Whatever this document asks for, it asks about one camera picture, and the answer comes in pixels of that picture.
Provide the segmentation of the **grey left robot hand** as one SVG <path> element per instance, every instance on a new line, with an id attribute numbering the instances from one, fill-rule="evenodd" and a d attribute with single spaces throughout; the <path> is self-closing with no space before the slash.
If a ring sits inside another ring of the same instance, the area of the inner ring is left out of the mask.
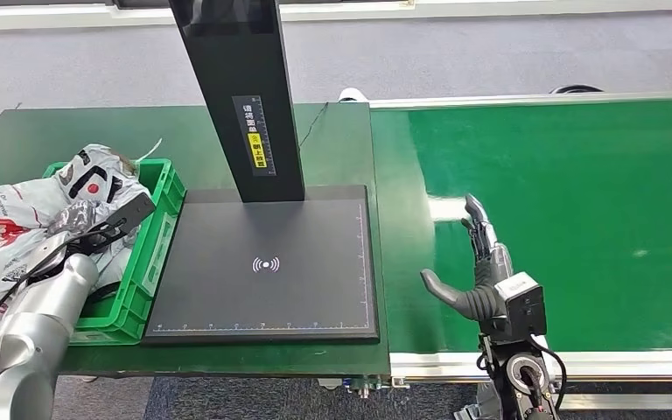
<path id="1" fill-rule="evenodd" d="M 86 233 L 99 218 L 100 204 L 98 201 L 80 199 L 58 211 L 47 225 L 47 235 L 68 232 L 72 235 Z"/>

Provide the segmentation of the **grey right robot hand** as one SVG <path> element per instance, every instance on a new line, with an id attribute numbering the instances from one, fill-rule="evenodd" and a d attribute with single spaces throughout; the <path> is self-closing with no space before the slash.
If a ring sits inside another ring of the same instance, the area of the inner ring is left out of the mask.
<path id="1" fill-rule="evenodd" d="M 507 247 L 498 240 L 481 202 L 467 194 L 465 210 L 469 216 L 462 220 L 462 224 L 473 251 L 473 288 L 456 290 L 443 283 L 430 269 L 421 270 L 420 277 L 432 296 L 466 319 L 482 322 L 502 315 L 494 286 L 513 275 L 513 265 Z"/>

